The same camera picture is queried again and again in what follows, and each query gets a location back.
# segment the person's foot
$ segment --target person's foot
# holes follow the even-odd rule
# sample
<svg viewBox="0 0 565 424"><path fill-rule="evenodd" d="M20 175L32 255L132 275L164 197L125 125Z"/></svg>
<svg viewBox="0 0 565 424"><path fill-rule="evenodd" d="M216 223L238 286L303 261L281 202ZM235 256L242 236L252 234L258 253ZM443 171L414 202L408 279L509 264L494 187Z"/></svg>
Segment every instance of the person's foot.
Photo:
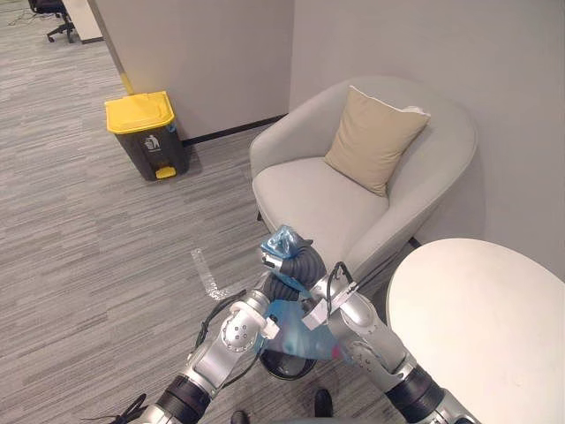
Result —
<svg viewBox="0 0 565 424"><path fill-rule="evenodd" d="M319 389L314 398L314 417L328 418L334 416L334 404L329 391Z"/></svg>
<svg viewBox="0 0 565 424"><path fill-rule="evenodd" d="M249 417L244 411L235 411L231 415L230 424L249 424Z"/></svg>

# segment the gray wall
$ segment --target gray wall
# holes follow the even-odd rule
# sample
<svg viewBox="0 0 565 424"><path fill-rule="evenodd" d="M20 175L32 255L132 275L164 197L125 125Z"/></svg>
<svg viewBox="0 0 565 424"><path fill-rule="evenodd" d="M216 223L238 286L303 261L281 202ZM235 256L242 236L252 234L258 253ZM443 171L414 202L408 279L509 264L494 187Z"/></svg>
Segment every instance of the gray wall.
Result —
<svg viewBox="0 0 565 424"><path fill-rule="evenodd" d="M167 90L181 138L288 111L293 1L96 4L133 90Z"/></svg>
<svg viewBox="0 0 565 424"><path fill-rule="evenodd" d="M291 107L382 73L474 118L478 156L420 239L490 240L565 277L563 1L297 0L294 25Z"/></svg>

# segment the baseboard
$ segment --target baseboard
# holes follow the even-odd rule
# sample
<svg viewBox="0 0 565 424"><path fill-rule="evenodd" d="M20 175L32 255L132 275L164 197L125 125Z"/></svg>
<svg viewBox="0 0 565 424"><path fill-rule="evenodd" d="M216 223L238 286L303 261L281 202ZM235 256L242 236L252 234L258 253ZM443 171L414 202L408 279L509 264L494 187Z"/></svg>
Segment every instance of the baseboard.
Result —
<svg viewBox="0 0 565 424"><path fill-rule="evenodd" d="M86 40L80 40L83 44L90 44L91 42L103 42L104 37L87 38Z"/></svg>
<svg viewBox="0 0 565 424"><path fill-rule="evenodd" d="M202 141L208 141L213 139L219 139L220 137L225 137L226 135L231 135L235 133L241 133L243 131L251 130L263 125L273 124L282 117L285 117L286 113L283 115L278 115L276 117L268 117L267 119L261 119L261 121L251 122L250 124L244 124L240 126L234 126L233 128L228 128L227 130L221 130L217 132L211 132L210 134L200 135L199 137L192 137L191 139L183 140L183 147L191 146L192 144L201 143Z"/></svg>

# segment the tape mark on floor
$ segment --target tape mark on floor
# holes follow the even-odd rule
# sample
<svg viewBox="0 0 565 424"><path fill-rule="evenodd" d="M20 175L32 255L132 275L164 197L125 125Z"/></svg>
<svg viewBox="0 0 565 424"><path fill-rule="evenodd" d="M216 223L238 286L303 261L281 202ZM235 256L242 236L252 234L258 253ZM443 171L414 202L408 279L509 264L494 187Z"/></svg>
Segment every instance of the tape mark on floor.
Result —
<svg viewBox="0 0 565 424"><path fill-rule="evenodd" d="M210 272L210 268L206 263L206 259L204 258L204 254L202 253L202 249L193 249L191 250L191 256L194 260L194 265L196 265L196 270L200 276L200 281L204 286L204 290L208 296L210 296L214 300L222 300L226 299L227 297L231 296L232 294L236 294L239 292L245 284L232 284L225 289L218 289L218 284L216 284L214 276L212 272Z"/></svg>

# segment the yellow lid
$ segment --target yellow lid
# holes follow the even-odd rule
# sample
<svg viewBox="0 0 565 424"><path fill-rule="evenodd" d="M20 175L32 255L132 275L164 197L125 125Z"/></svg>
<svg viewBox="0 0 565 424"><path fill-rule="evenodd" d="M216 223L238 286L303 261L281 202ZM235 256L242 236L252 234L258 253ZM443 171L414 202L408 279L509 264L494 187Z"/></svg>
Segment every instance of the yellow lid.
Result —
<svg viewBox="0 0 565 424"><path fill-rule="evenodd" d="M127 95L106 105L106 126L114 134L135 133L170 124L175 113L164 91Z"/></svg>

